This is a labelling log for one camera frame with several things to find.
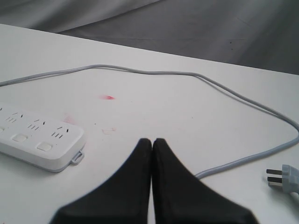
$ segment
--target gray cloth background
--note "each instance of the gray cloth background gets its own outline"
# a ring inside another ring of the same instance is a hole
[[[0,0],[0,23],[299,74],[298,10],[299,0]]]

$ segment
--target power strip switch button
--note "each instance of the power strip switch button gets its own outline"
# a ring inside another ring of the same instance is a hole
[[[43,150],[43,151],[49,151],[50,149],[52,149],[52,145],[50,145],[47,142],[42,142],[41,144],[39,144],[37,146],[38,149]]]
[[[28,137],[26,135],[23,135],[23,134],[17,134],[16,136],[13,137],[13,140],[14,141],[17,141],[17,142],[23,142],[27,139]]]

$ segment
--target gray cable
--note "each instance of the gray cable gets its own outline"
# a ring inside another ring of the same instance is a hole
[[[139,74],[145,74],[145,75],[183,75],[183,76],[192,76],[192,77],[198,77],[200,79],[206,80],[222,89],[224,89],[225,91],[231,93],[232,95],[250,103],[253,104],[257,107],[260,107],[272,114],[274,114],[277,118],[282,119],[283,121],[289,123],[290,125],[292,125],[298,132],[299,132],[299,125],[292,119],[288,118],[287,116],[261,104],[258,103],[252,99],[249,99],[247,97],[242,96],[241,94],[231,90],[230,88],[202,75],[199,73],[194,73],[194,72],[182,72],[182,71],[143,71],[143,70],[136,70],[136,69],[130,69],[130,68],[125,68],[125,67],[121,67],[121,66],[115,66],[115,65],[106,65],[106,64],[94,64],[94,65],[88,65],[88,66],[84,66],[84,67],[80,67],[80,68],[75,68],[75,69],[68,69],[68,70],[60,70],[60,71],[51,71],[51,72],[45,72],[45,73],[40,73],[40,74],[36,74],[36,75],[31,75],[31,76],[27,76],[27,77],[22,77],[22,78],[16,78],[13,80],[9,80],[9,81],[5,81],[5,82],[1,82],[0,86],[5,86],[5,85],[12,85],[12,84],[16,84],[16,83],[21,83],[27,80],[31,80],[31,79],[36,79],[36,78],[41,78],[41,77],[46,77],[46,76],[53,76],[53,75],[63,75],[63,74],[68,74],[68,73],[73,73],[73,72],[77,72],[77,71],[82,71],[82,70],[86,70],[86,69],[95,69],[95,68],[103,68],[103,69],[116,69],[116,70],[122,70],[122,71],[128,71],[128,72],[133,72],[133,73],[139,73]],[[287,143],[281,144],[275,148],[269,149],[267,151],[261,152],[261,153],[257,153],[254,155],[250,155],[244,158],[241,158],[239,160],[233,161],[233,162],[229,162],[227,164],[218,166],[218,167],[214,167],[211,169],[207,169],[204,170],[198,174],[196,174],[195,176],[198,179],[204,178],[206,176],[210,176],[216,173],[220,173],[223,171],[226,171],[228,169],[232,169],[235,167],[238,167],[240,165],[246,164],[248,162],[252,162],[255,160],[259,160],[265,157],[268,157],[270,155],[273,155],[275,153],[278,153],[282,150],[285,150],[293,145],[296,145],[299,142],[299,135],[291,140],[288,141]]]

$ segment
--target white table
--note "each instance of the white table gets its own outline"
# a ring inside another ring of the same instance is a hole
[[[142,70],[199,72],[299,121],[296,75],[162,54],[0,25],[0,81],[104,63]],[[102,99],[112,96],[114,100]],[[0,224],[48,223],[55,211],[101,185],[137,141],[167,140],[197,173],[296,136],[288,124],[192,77],[86,70],[0,88],[0,101],[72,122],[87,133],[85,158],[52,174],[0,155]],[[262,224],[297,223],[299,203],[273,191],[266,168],[299,168],[299,146],[204,178],[213,190],[251,209]],[[149,223],[154,223],[152,199]]]

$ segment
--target power strip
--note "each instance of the power strip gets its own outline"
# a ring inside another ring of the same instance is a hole
[[[51,172],[83,158],[82,128],[0,103],[0,153]]]

